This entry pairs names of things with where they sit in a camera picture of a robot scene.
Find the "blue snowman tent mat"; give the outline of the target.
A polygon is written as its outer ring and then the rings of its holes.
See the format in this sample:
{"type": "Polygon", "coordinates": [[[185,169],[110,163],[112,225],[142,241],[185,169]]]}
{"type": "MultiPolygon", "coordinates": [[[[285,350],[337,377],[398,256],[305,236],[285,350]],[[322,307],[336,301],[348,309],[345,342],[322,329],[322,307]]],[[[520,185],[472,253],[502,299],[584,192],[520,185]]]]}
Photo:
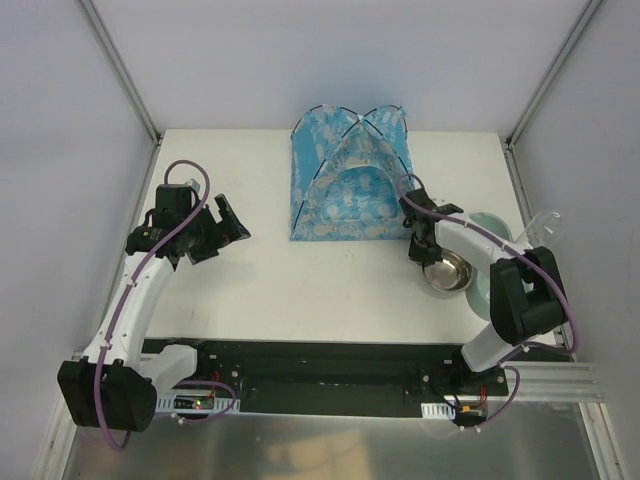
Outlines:
{"type": "Polygon", "coordinates": [[[379,168],[363,166],[343,171],[329,183],[321,213],[332,223],[385,221],[394,218],[398,209],[389,178],[379,168]]]}

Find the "clear plastic water bottle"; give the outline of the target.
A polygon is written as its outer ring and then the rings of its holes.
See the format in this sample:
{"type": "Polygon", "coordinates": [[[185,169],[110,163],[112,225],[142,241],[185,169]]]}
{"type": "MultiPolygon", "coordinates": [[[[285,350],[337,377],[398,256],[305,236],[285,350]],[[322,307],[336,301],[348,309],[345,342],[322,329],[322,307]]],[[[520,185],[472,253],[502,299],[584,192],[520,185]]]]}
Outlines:
{"type": "Polygon", "coordinates": [[[564,233],[562,216],[551,210],[538,212],[518,237],[518,242],[531,247],[553,247],[564,233]]]}

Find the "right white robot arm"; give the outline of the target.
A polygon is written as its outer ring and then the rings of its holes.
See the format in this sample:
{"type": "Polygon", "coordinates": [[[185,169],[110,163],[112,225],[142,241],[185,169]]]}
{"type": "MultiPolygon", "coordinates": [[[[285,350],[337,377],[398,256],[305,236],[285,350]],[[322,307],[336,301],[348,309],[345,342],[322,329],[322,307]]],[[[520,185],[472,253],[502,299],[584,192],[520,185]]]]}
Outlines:
{"type": "Polygon", "coordinates": [[[537,338],[573,321],[559,269],[546,247],[525,249],[473,221],[454,204],[436,205],[423,188],[403,194],[409,258],[427,271],[453,253],[489,279],[489,324],[455,354],[452,387],[473,394],[489,371],[527,348],[571,354],[537,338]]]}

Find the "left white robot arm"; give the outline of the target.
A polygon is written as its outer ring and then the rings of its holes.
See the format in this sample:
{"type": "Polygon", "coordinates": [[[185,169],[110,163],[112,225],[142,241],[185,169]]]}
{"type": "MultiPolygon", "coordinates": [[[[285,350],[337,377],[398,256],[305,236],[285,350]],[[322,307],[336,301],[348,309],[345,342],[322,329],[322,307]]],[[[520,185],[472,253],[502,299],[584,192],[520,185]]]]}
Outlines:
{"type": "Polygon", "coordinates": [[[181,381],[204,387],[210,363],[195,348],[167,346],[141,359],[149,325],[181,259],[199,264],[229,244],[250,238],[227,198],[213,213],[194,183],[161,184],[155,205],[129,235],[116,295],[90,344],[77,360],[62,363],[57,381],[74,423],[80,427],[142,432],[159,397],[181,381]]]}

